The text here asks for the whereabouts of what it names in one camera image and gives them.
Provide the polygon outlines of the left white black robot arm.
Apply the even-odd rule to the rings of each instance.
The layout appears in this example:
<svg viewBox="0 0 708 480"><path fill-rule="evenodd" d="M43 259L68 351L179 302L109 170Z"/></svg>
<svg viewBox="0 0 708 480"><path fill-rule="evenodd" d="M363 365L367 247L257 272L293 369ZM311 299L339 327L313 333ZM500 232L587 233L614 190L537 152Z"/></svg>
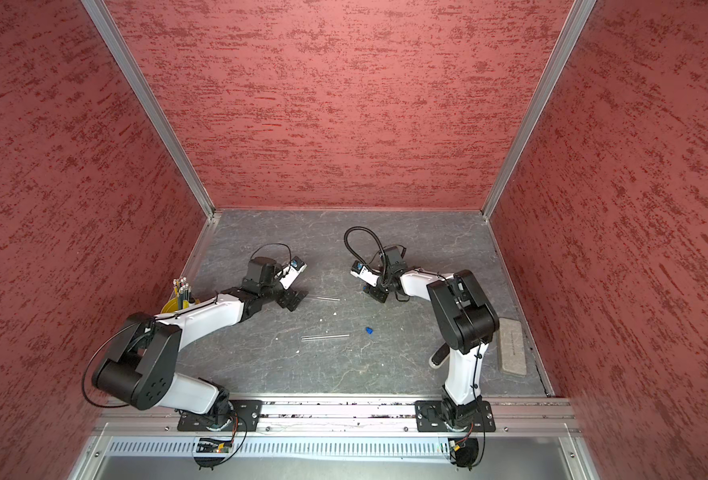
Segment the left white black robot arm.
<svg viewBox="0 0 708 480"><path fill-rule="evenodd" d="M142 312L127 318L106 342L106 352L91 383L98 390L139 411L165 407L210 431L235 427L241 419L228 390L216 383L176 371L179 352L216 331L235 326L276 303L294 311L305 298L292 288L307 264L293 256L281 265L267 257L249 260L238 287L169 314Z"/></svg>

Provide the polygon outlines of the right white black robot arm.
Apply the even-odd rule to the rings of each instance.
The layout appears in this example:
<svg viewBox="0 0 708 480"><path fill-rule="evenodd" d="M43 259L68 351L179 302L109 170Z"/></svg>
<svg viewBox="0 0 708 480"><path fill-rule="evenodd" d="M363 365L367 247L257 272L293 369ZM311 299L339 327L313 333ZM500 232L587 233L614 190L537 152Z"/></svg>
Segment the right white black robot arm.
<svg viewBox="0 0 708 480"><path fill-rule="evenodd" d="M365 293L381 303L389 295L405 302L420 298L431 303L443 338L432 362L435 366L449 363L439 418L452 430L466 430L483 411L481 365L500 328L499 316L471 271L443 274L410 268L403 253L399 247L379 252L382 264L378 268L357 259L350 274L363 282Z"/></svg>

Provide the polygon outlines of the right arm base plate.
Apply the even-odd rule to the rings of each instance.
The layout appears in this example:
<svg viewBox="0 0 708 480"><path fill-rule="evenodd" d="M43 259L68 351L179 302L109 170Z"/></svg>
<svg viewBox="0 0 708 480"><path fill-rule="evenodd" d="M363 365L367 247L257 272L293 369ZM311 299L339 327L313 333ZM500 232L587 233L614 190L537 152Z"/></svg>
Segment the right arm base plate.
<svg viewBox="0 0 708 480"><path fill-rule="evenodd" d="M452 401L416 401L414 404L419 432L472 432L496 431L491 404L480 400L465 405Z"/></svg>

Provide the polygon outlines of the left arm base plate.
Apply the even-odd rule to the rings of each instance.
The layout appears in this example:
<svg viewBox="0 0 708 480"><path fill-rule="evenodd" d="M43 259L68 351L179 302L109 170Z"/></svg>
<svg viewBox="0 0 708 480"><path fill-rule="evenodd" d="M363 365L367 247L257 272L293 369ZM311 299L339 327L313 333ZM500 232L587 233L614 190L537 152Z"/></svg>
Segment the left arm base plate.
<svg viewBox="0 0 708 480"><path fill-rule="evenodd" d="M242 428L248 432L255 432L261 417L262 407L261 400L231 400L228 412L215 423L203 415L179 411L177 430L179 432L225 434Z"/></svg>

